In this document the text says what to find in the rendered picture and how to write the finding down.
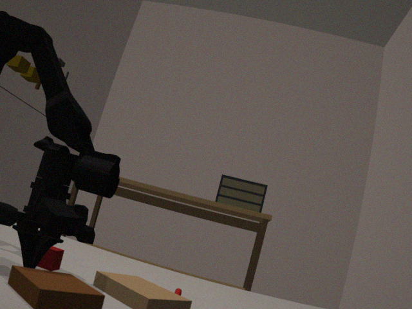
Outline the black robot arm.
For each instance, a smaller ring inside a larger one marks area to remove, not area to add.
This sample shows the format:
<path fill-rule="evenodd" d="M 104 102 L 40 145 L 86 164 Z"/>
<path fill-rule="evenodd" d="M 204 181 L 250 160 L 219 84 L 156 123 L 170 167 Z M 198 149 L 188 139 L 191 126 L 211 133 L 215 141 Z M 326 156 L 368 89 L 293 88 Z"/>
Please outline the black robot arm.
<path fill-rule="evenodd" d="M 48 136 L 34 143 L 44 151 L 37 176 L 67 186 L 72 179 L 79 190 L 112 198 L 119 185 L 120 157 L 95 151 L 91 122 L 71 94 L 53 39 L 42 27 L 0 11 L 0 74 L 18 51 L 32 54 L 45 92 L 48 129 L 67 145 L 55 144 Z M 68 147 L 78 151 L 79 156 L 71 154 Z M 68 205 L 66 197 L 60 192 L 57 198 L 51 198 L 48 190 L 41 189 L 29 218 L 39 220 L 49 234 L 72 236 L 75 227 L 85 227 L 89 209 Z"/>

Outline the tan flat rectangular board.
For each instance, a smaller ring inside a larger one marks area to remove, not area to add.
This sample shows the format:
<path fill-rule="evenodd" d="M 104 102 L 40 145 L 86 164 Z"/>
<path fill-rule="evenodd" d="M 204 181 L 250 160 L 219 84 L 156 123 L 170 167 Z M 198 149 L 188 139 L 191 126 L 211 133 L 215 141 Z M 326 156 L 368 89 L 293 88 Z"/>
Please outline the tan flat rectangular board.
<path fill-rule="evenodd" d="M 192 303 L 138 276 L 97 271 L 93 285 L 132 309 L 190 309 Z"/>

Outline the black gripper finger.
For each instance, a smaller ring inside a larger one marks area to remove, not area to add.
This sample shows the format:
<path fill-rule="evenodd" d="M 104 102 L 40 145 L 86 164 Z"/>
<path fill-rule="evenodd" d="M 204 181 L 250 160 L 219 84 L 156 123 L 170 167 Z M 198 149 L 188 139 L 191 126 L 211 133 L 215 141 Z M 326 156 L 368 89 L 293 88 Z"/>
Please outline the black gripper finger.
<path fill-rule="evenodd" d="M 18 229 L 16 225 L 13 225 L 12 228 L 15 229 L 18 233 L 19 241 L 21 244 L 23 267 L 31 268 L 35 252 L 35 246 L 37 242 L 40 240 L 41 235 L 24 232 Z"/>
<path fill-rule="evenodd" d="M 39 235 L 41 235 L 40 240 L 37 242 L 35 246 L 35 252 L 33 256 L 33 261 L 31 268 L 36 268 L 44 254 L 49 250 L 50 247 L 54 246 L 54 244 L 62 243 L 63 240 L 58 238 L 49 237 L 39 230 L 37 231 Z"/>

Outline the red square block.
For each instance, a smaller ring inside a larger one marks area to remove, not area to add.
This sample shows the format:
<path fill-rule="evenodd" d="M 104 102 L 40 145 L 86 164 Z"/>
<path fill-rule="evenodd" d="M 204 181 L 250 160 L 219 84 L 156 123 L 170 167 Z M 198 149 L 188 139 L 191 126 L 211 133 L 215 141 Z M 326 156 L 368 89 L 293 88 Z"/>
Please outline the red square block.
<path fill-rule="evenodd" d="M 63 254 L 63 249 L 50 247 L 38 263 L 37 267 L 41 267 L 49 271 L 59 270 Z"/>

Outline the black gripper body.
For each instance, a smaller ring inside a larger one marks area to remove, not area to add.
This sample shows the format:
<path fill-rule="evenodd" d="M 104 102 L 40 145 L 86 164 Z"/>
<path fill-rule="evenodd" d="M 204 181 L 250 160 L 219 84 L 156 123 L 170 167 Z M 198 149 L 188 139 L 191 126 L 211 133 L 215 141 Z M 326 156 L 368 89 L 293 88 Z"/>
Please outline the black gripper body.
<path fill-rule="evenodd" d="M 65 193 L 66 199 L 70 200 L 70 193 L 68 193 L 69 187 L 61 185 L 59 183 L 51 182 L 39 177 L 36 177 L 35 182 L 31 182 L 30 185 L 32 194 L 30 195 L 30 201 L 28 206 L 24 206 L 23 212 L 17 211 L 17 209 L 7 203 L 0 202 L 0 225 L 11 225 L 17 223 L 16 227 L 24 232 L 37 234 L 38 229 L 43 234 L 60 239 L 61 234 L 49 234 L 47 233 L 39 220 L 32 220 L 29 218 L 31 206 L 35 197 L 40 193 L 41 189 L 48 190 L 48 197 L 57 198 L 59 193 Z M 95 239 L 95 231 L 93 227 L 85 225 L 84 228 L 75 227 L 75 231 L 72 236 L 75 236 L 79 242 L 93 244 Z"/>

